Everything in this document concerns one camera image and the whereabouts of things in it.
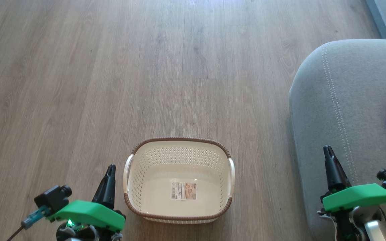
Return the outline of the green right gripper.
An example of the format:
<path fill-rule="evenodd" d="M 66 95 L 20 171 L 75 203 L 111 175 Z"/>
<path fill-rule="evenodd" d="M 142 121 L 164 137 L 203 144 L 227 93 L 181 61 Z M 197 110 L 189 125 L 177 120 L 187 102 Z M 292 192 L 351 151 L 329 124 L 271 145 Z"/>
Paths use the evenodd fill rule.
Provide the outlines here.
<path fill-rule="evenodd" d="M 324 146 L 328 191 L 338 191 L 323 198 L 326 212 L 338 212 L 386 204 L 386 189 L 376 183 L 352 186 L 331 146 Z"/>

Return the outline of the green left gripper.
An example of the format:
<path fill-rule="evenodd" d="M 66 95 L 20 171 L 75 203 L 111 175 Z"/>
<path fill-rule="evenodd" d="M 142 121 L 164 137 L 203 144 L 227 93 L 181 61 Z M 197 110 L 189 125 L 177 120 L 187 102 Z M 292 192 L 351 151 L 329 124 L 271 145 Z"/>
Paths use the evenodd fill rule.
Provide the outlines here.
<path fill-rule="evenodd" d="M 112 232 L 124 230 L 125 218 L 115 212 L 116 166 L 108 166 L 92 202 L 76 200 L 47 217 L 50 222 L 71 220 L 74 223 L 83 223 Z"/>

